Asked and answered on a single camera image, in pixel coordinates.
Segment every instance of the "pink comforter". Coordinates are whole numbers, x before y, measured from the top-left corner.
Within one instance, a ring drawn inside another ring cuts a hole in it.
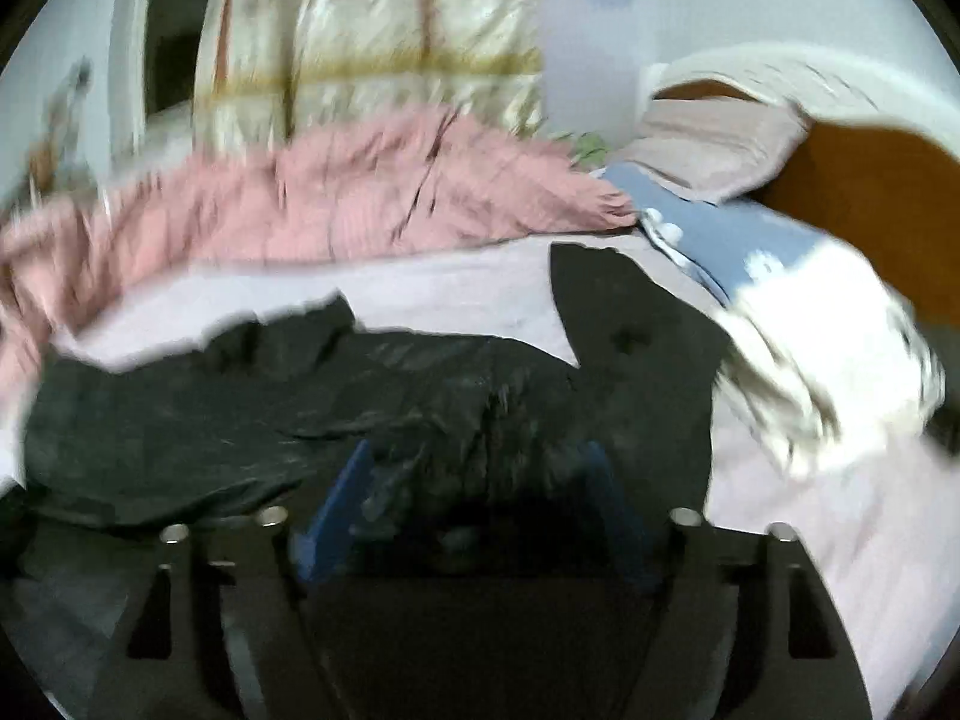
[[[276,153],[194,157],[95,209],[56,201],[0,233],[0,391],[38,370],[56,329],[186,263],[324,263],[634,222],[627,196],[572,172],[563,149],[449,108],[314,129]]]

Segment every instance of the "cream curtain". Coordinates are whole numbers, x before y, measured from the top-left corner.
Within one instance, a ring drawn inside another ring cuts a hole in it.
[[[451,103],[520,135],[541,123],[535,0],[210,0],[198,142],[272,146],[311,124]]]

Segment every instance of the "white cloth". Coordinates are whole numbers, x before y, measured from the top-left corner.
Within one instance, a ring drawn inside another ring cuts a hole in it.
[[[536,0],[209,0],[193,124],[218,152],[315,124],[450,104],[530,135],[541,124]]]
[[[943,400],[942,367],[904,305],[843,242],[757,271],[714,319],[733,338],[720,388],[794,478],[919,435]]]

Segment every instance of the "white wall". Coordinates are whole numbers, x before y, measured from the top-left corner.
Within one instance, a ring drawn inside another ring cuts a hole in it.
[[[92,85],[78,149],[98,178],[109,174],[107,68],[114,0],[50,0],[0,74],[0,196],[21,177],[31,143],[45,134],[46,100],[84,56]]]
[[[632,140],[638,77],[659,61],[658,0],[539,0],[547,131]]]
[[[960,98],[960,74],[912,0],[662,1],[664,62],[736,43],[814,43],[889,63]]]

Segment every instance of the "white sheet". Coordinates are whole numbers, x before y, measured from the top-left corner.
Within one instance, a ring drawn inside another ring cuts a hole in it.
[[[368,327],[518,338],[574,362],[550,293],[553,240],[616,247],[692,305],[713,305],[639,235],[542,237],[355,266],[192,271],[138,290],[81,341],[59,345],[123,368],[208,336],[239,314],[270,317],[340,290]],[[0,473],[19,476],[16,420],[0,439]],[[901,440],[839,474],[792,481],[720,396],[713,450],[707,516],[745,531],[774,521],[800,531],[847,627],[875,717],[885,717],[956,630],[960,469],[924,440]]]
[[[714,314],[736,347],[720,386],[784,471],[831,473],[923,432],[944,372],[867,258],[829,238],[790,266],[751,257],[767,272]]]

